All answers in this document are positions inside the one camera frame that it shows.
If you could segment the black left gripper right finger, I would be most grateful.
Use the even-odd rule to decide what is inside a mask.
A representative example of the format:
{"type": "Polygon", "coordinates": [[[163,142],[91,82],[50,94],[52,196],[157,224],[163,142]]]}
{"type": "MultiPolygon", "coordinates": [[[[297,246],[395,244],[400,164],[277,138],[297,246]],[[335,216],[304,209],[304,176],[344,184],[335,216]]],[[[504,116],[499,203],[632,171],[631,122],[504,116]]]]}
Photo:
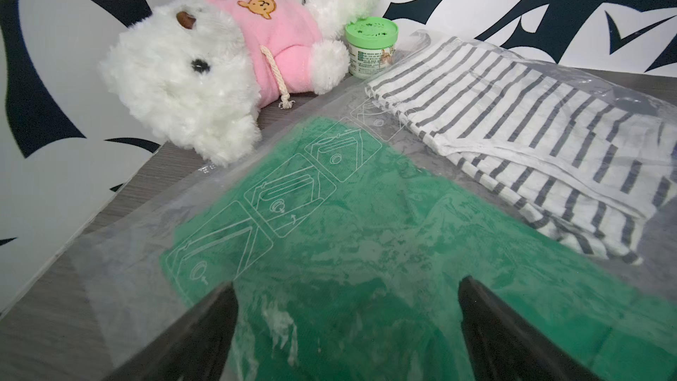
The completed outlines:
{"type": "Polygon", "coordinates": [[[598,380],[484,284],[458,286],[469,360],[477,380],[598,380]]]}

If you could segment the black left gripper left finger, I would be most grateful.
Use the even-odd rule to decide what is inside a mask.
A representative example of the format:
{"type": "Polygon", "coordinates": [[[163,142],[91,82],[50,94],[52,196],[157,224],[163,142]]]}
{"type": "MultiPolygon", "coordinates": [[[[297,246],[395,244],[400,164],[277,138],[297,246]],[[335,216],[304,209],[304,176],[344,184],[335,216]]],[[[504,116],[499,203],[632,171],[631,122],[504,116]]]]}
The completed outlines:
{"type": "Polygon", "coordinates": [[[107,380],[219,380],[231,348],[239,304],[224,282],[107,380]]]}

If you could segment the clear plastic vacuum bag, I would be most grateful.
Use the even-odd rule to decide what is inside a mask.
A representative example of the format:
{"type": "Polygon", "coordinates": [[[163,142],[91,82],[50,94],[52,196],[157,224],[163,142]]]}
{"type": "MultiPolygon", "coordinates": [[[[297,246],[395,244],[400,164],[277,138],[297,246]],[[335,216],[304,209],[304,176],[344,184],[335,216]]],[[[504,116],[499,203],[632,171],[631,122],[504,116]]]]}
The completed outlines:
{"type": "Polygon", "coordinates": [[[69,255],[114,379],[673,380],[676,109],[421,30],[69,255]]]}

